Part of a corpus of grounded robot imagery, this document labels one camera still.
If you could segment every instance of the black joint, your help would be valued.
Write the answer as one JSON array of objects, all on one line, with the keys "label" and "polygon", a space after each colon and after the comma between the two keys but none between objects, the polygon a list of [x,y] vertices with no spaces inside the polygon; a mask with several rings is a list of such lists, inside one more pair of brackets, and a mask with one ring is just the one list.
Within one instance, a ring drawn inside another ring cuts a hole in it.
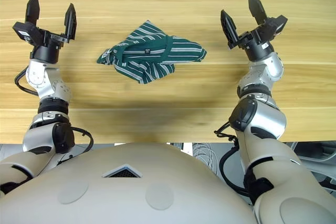
[{"label": "black joint", "polygon": [[237,104],[229,117],[229,123],[232,128],[238,131],[244,131],[251,122],[257,111],[257,100],[252,97],[246,97]]},{"label": "black joint", "polygon": [[12,165],[13,169],[19,170],[23,174],[27,176],[27,178],[20,182],[20,183],[15,183],[15,182],[7,182],[2,185],[0,185],[0,191],[2,191],[4,194],[8,194],[10,191],[14,190],[15,188],[19,187],[20,185],[26,183],[27,181],[31,180],[33,176],[24,168],[18,166],[18,165]]},{"label": "black joint", "polygon": [[244,89],[240,89],[240,87],[237,88],[237,95],[239,98],[251,93],[261,93],[272,97],[271,91],[263,84],[250,84],[244,87]]},{"label": "black joint", "polygon": [[69,123],[57,123],[52,129],[56,153],[67,153],[75,145],[74,132]]},{"label": "black joint", "polygon": [[267,59],[269,54],[274,52],[272,44],[269,41],[266,43],[258,43],[256,38],[253,38],[248,41],[248,43],[244,44],[242,48],[245,50],[245,53],[250,61],[261,61]]},{"label": "black joint", "polygon": [[46,98],[40,102],[37,113],[46,111],[58,111],[64,114],[69,112],[69,104],[60,98]]},{"label": "black joint", "polygon": [[61,45],[58,42],[51,41],[45,46],[36,46],[30,54],[31,59],[37,59],[50,64],[58,62],[59,49]]},{"label": "black joint", "polygon": [[40,121],[40,122],[33,123],[30,126],[29,129],[31,130],[31,129],[38,128],[38,127],[41,127],[41,126],[44,126],[44,125],[48,125],[48,124],[52,124],[52,123],[60,123],[60,122],[61,123],[69,123],[69,119],[67,119],[66,117],[64,117],[61,114],[56,114],[55,118],[53,118],[53,119],[43,120],[43,121]]},{"label": "black joint", "polygon": [[272,138],[272,139],[277,139],[273,134],[269,133],[268,131],[259,128],[259,127],[251,127],[251,133],[261,139],[265,139],[265,138]]},{"label": "black joint", "polygon": [[253,205],[260,195],[274,188],[274,185],[268,179],[264,177],[256,179],[256,176],[253,173],[253,167],[271,160],[273,160],[272,157],[259,159],[253,162],[246,170],[246,174],[244,176],[244,187],[248,191],[249,198]]},{"label": "black joint", "polygon": [[40,146],[40,147],[37,147],[37,148],[29,150],[29,152],[32,152],[32,153],[34,153],[36,155],[48,153],[50,151],[51,151],[51,147],[50,146]]}]

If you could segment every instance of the white stripe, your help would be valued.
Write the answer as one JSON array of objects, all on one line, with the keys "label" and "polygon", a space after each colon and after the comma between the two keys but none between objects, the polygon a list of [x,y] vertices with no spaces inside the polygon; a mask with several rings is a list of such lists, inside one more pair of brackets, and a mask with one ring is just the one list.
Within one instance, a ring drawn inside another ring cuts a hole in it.
[{"label": "white stripe", "polygon": [[145,67],[143,64],[137,64],[137,63],[134,62],[134,61],[130,61],[130,64],[132,64],[132,65],[134,65],[134,66],[136,66],[136,67],[138,67],[138,68],[142,68],[142,69],[144,69],[144,70],[147,70],[147,67]]},{"label": "white stripe", "polygon": [[171,52],[201,52],[202,49],[201,48],[193,48],[193,49],[189,49],[189,48],[172,48]]},{"label": "white stripe", "polygon": [[132,43],[138,43],[136,40],[130,40],[130,39],[126,39],[126,40],[128,40],[128,41],[130,41]]},{"label": "white stripe", "polygon": [[193,43],[193,42],[173,42],[173,44],[192,44],[192,45],[198,45],[198,46],[200,46],[200,44]]},{"label": "white stripe", "polygon": [[198,58],[198,60],[202,59],[204,55],[205,55],[205,51],[203,52],[202,56]]},{"label": "white stripe", "polygon": [[117,46],[128,46],[128,45],[129,45],[128,43],[124,43],[124,42],[117,44]]},{"label": "white stripe", "polygon": [[130,66],[127,66],[128,68],[131,68],[131,69],[133,69],[133,70],[135,70],[135,71],[137,71],[137,72],[139,72],[139,73],[142,73],[141,71],[139,71],[138,69],[135,69],[135,68],[132,68],[132,67],[130,67]]},{"label": "white stripe", "polygon": [[161,57],[160,55],[157,56],[129,56],[127,58],[151,58],[151,57]]},{"label": "white stripe", "polygon": [[197,55],[168,55],[168,57],[181,57],[181,58],[183,58],[183,57],[196,57],[196,58],[198,58]]},{"label": "white stripe", "polygon": [[151,51],[151,54],[160,54],[160,53],[162,53],[164,51],[165,51],[165,49],[154,50],[154,51]]},{"label": "white stripe", "polygon": [[111,65],[110,57],[107,57],[107,58],[106,58],[106,63],[107,63],[108,65]]},{"label": "white stripe", "polygon": [[191,62],[190,60],[181,60],[181,61],[162,61],[161,63],[163,64],[174,64],[174,63],[189,63]]},{"label": "white stripe", "polygon": [[128,37],[129,37],[129,38],[131,38],[131,39],[142,39],[143,41],[146,41],[145,39],[143,39],[143,38],[140,38],[140,36],[139,36],[139,37],[137,37],[137,36],[132,36],[132,35],[129,35]]},{"label": "white stripe", "polygon": [[162,72],[162,69],[161,68],[156,68],[157,69],[157,72],[159,73],[159,75],[160,75],[160,73],[162,74],[162,77],[164,77],[164,73]]},{"label": "white stripe", "polygon": [[153,66],[153,68],[154,68],[154,74],[155,74],[155,76],[156,76],[157,78],[159,78],[159,73],[157,72],[154,63],[152,63],[152,66]]},{"label": "white stripe", "polygon": [[166,71],[167,74],[170,74],[168,68],[165,65],[160,64],[160,66]]},{"label": "white stripe", "polygon": [[140,27],[139,27],[137,30],[143,32],[144,34],[150,34],[150,35],[157,35],[157,34],[160,34],[160,35],[162,35],[162,36],[166,36],[166,35],[163,34],[163,33],[151,33],[150,31],[147,31],[147,30],[142,29],[142,28],[140,28]]},{"label": "white stripe", "polygon": [[144,54],[145,51],[124,51],[123,54]]},{"label": "white stripe", "polygon": [[103,55],[101,56],[101,58],[103,59],[103,58],[105,58],[107,55],[108,55],[108,52],[105,51],[105,52],[103,53]]},{"label": "white stripe", "polygon": [[152,30],[154,30],[154,31],[157,31],[158,33],[161,33],[161,32],[162,32],[162,31],[156,30],[156,29],[154,29],[154,28],[152,28],[152,27],[149,27],[149,26],[147,26],[147,25],[142,25],[142,26],[145,26],[145,27],[147,27],[147,28],[149,28],[149,29],[152,29]]},{"label": "white stripe", "polygon": [[147,24],[151,24],[151,25],[153,25],[153,26],[155,26],[150,20],[146,20],[146,22],[145,23],[147,23]]},{"label": "white stripe", "polygon": [[123,68],[121,68],[117,65],[114,65],[114,67],[117,68],[118,70],[120,70],[123,73],[127,73],[128,75],[133,76],[134,78],[136,78],[137,80],[139,80],[140,82],[143,83],[142,78],[140,76],[137,76],[136,74],[134,74],[134,73],[132,73],[132,72],[126,70],[126,69],[123,69]]},{"label": "white stripe", "polygon": [[152,76],[152,71],[151,71],[151,68],[148,67],[148,70],[149,70],[149,74]]},{"label": "white stripe", "polygon": [[163,39],[162,36],[160,36],[159,34],[155,34],[156,36],[158,36],[159,39]]},{"label": "white stripe", "polygon": [[154,81],[155,79],[152,77],[152,75],[151,74],[149,74],[147,71],[145,71],[145,73],[147,74],[147,76],[149,77],[149,79],[151,79],[152,81]]},{"label": "white stripe", "polygon": [[137,34],[136,32],[134,32],[136,35],[139,35],[139,37],[146,37],[146,38],[148,38],[148,39],[150,39],[150,40],[154,40],[154,37],[152,37],[152,36],[150,36],[150,35],[146,35],[146,36],[141,36],[140,34]]}]

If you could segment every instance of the silver arm segment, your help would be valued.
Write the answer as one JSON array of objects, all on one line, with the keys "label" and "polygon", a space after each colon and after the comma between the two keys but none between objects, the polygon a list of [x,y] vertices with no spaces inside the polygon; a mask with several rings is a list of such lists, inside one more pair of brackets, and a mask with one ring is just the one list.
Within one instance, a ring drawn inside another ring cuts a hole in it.
[{"label": "silver arm segment", "polygon": [[239,142],[244,186],[259,223],[336,223],[335,198],[301,165],[293,150],[278,141],[286,117],[270,91],[282,73],[281,60],[273,52],[267,59],[250,62],[249,73],[239,82],[240,94],[246,94],[229,121]]},{"label": "silver arm segment", "polygon": [[26,71],[26,79],[42,100],[46,97],[58,98],[70,102],[71,90],[63,82],[57,64],[49,64],[31,59]]},{"label": "silver arm segment", "polygon": [[4,193],[39,175],[56,153],[65,153],[74,145],[68,103],[70,88],[63,82],[56,64],[31,59],[26,78],[40,97],[24,139],[23,151],[0,162],[0,185]]}]

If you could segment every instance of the wooden table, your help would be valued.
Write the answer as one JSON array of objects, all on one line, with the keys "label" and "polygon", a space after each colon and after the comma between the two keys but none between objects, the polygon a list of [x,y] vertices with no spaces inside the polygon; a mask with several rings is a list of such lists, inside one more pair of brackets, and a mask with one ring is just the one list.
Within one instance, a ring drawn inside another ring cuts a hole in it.
[{"label": "wooden table", "polygon": [[[38,98],[20,91],[14,77],[28,64],[32,46],[12,30],[28,0],[1,0],[0,143],[21,143]],[[274,42],[285,74],[273,97],[287,116],[282,141],[336,138],[336,0],[261,0],[269,16],[288,17]],[[38,26],[60,33],[70,2],[77,12],[76,40],[60,51],[59,65],[72,89],[70,119],[96,143],[218,142],[213,131],[237,103],[236,87],[247,72],[241,49],[228,51],[219,13],[223,7],[242,33],[256,27],[247,0],[39,0]],[[169,35],[200,43],[201,63],[147,85],[95,63],[149,19]],[[84,137],[76,138],[84,143]]]}]

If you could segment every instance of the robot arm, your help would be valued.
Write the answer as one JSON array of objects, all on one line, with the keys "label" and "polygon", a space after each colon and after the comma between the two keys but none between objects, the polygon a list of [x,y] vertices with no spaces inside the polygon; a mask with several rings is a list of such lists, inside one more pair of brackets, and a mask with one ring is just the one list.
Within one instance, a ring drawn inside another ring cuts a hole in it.
[{"label": "robot arm", "polygon": [[229,124],[236,131],[245,171],[244,186],[259,223],[336,223],[336,200],[316,181],[287,145],[278,141],[286,117],[271,96],[284,68],[270,41],[287,19],[268,18],[260,0],[249,0],[258,27],[240,36],[222,11],[229,48],[239,46],[249,58],[249,72],[237,89],[240,98]]},{"label": "robot arm", "polygon": [[23,152],[0,162],[0,191],[6,194],[36,177],[56,153],[66,153],[74,146],[74,134],[68,116],[70,88],[63,82],[57,66],[58,54],[64,42],[75,38],[76,12],[70,4],[66,12],[65,34],[57,35],[36,27],[39,16],[38,0],[29,0],[26,22],[17,22],[13,29],[18,36],[34,46],[26,70],[26,79],[40,98],[34,116],[23,139]]}]

